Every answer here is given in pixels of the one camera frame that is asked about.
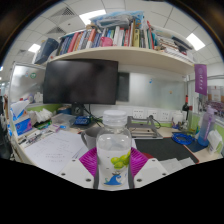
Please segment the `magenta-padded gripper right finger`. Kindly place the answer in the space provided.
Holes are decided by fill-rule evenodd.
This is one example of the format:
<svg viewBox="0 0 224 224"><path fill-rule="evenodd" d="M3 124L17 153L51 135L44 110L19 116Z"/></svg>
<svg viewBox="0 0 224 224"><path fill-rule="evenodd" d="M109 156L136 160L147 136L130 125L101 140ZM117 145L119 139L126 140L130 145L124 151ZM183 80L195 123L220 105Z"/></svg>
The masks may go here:
<svg viewBox="0 0 224 224"><path fill-rule="evenodd" d="M135 148L131 149L128 183L131 189L140 188L168 175L156 158L148 158Z"/></svg>

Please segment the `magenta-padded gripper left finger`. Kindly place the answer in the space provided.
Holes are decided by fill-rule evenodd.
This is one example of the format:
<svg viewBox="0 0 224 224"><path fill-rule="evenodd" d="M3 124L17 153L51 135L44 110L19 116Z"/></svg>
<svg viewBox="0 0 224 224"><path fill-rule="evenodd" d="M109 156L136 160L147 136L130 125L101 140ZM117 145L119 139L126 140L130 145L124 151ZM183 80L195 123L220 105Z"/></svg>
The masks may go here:
<svg viewBox="0 0 224 224"><path fill-rule="evenodd" d="M72 159L58 174L65 180L93 189L97 175L97 149L93 148L79 159Z"/></svg>

